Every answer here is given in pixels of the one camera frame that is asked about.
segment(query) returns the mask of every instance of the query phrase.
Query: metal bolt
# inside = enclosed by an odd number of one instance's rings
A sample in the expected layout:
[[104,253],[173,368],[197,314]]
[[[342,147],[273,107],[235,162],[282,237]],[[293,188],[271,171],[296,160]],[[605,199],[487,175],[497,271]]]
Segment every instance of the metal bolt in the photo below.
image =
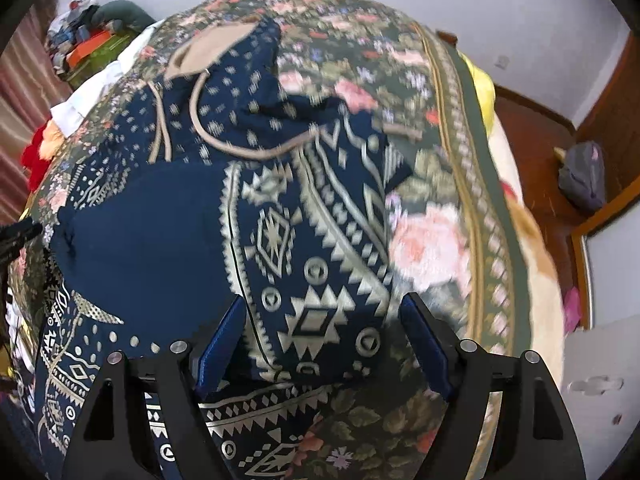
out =
[[463,339],[462,341],[460,341],[460,348],[462,348],[465,352],[471,353],[478,350],[478,345],[471,339]]
[[169,346],[169,350],[171,350],[171,352],[173,352],[174,354],[181,354],[186,349],[187,343],[185,343],[184,341],[174,341],[173,343],[171,343],[171,346]]
[[531,364],[536,364],[540,361],[540,355],[538,355],[538,353],[534,352],[533,350],[527,350],[526,352],[524,352],[524,358]]
[[122,361],[122,354],[120,352],[111,352],[107,357],[107,362],[110,365],[116,365]]

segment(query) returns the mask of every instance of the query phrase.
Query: baseboard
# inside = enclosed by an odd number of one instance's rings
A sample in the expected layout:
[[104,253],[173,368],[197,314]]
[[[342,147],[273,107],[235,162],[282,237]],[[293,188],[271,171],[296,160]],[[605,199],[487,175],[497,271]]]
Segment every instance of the baseboard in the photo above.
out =
[[571,133],[572,136],[575,135],[574,124],[566,117],[560,115],[558,112],[547,108],[545,105],[541,105],[540,103],[537,103],[532,99],[529,99],[528,97],[524,97],[524,95],[518,94],[517,92],[509,90],[508,88],[500,85],[495,85],[495,94],[498,97],[503,97],[521,106],[526,106],[527,108],[530,108],[531,110],[538,112],[545,117],[548,117],[552,121],[555,121],[558,124],[562,124],[562,126],[569,130],[569,133]]

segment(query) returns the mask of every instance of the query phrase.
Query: wooden floor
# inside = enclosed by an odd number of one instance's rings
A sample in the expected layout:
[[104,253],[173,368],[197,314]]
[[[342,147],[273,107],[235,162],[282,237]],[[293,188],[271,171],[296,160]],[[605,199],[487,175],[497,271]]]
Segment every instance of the wooden floor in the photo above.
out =
[[495,111],[516,159],[524,202],[538,222],[546,248],[556,263],[564,296],[577,285],[569,235],[588,216],[560,193],[559,163],[553,148],[570,148],[574,138],[561,124],[505,98],[496,99]]

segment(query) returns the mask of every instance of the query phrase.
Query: gray bag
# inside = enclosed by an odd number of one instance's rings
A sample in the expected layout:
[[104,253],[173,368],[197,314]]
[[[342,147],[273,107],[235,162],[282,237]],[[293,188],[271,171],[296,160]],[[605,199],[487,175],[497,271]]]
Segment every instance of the gray bag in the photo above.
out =
[[558,187],[575,206],[594,212],[607,202],[602,148],[581,142],[566,151]]

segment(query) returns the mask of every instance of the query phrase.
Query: striped curtain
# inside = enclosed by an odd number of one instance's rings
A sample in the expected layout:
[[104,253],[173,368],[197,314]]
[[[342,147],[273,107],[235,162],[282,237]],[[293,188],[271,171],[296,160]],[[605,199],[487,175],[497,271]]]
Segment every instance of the striped curtain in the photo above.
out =
[[0,225],[15,221],[27,200],[22,150],[49,119],[49,109],[71,95],[43,46],[57,2],[37,0],[0,56]]

